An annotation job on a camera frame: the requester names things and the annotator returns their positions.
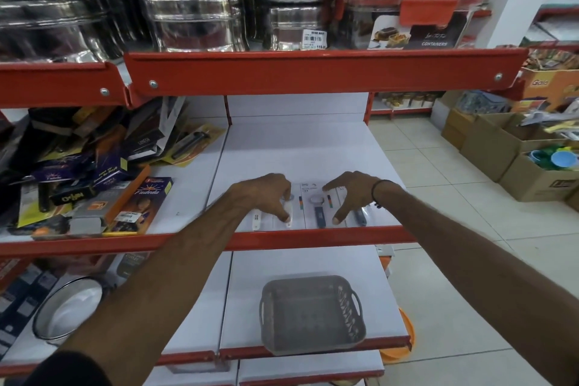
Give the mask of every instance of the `black bracelet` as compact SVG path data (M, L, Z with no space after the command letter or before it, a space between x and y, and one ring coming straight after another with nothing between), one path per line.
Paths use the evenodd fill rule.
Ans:
M372 196L372 200L374 200L374 203L376 204L376 207L382 207L382 205L380 205L380 203L378 203L378 200L376 200L376 197L374 197L374 190L376 189L376 186L380 185L382 182L390 182L391 180L378 180L374 185L372 185L372 191L370 191L370 195Z

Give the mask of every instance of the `floor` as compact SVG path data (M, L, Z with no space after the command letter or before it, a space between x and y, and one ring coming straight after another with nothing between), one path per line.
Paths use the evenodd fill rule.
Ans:
M579 296L579 214L520 203L491 182L426 116L373 117L374 137L408 187ZM543 386L543 380L456 292L417 244L395 245L389 279L416 330L410 358L381 386Z

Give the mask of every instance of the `person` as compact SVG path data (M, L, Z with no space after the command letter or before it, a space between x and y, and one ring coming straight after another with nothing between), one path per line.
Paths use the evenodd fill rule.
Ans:
M579 380L579 300L494 242L388 180L345 172L333 219L376 202L389 210L471 306L555 386ZM26 386L141 386L187 316L235 228L252 209L287 221L282 174L232 185L172 236L47 360Z

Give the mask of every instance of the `black sleeve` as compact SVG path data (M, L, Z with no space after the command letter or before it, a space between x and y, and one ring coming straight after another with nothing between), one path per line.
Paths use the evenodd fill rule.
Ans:
M112 386L90 357L59 351L36 367L22 386Z

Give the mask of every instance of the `yellow plastic item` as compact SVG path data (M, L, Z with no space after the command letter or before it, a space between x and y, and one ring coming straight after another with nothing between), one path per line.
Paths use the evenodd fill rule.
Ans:
M408 357L410 355L410 352L412 351L412 348L414 347L415 340L416 340L416 334L414 332L414 325L412 324L412 322L410 322L410 319L408 318L408 316L406 316L406 313L404 313L404 310L401 309L400 307L398 309L400 310L400 315L402 316L402 320L404 321L404 325L406 325L406 331L408 331L408 334L410 336L410 347L389 348L387 350L380 350L380 356L382 357L382 363L384 363L385 365L390 365L392 363L398 363L400 360Z

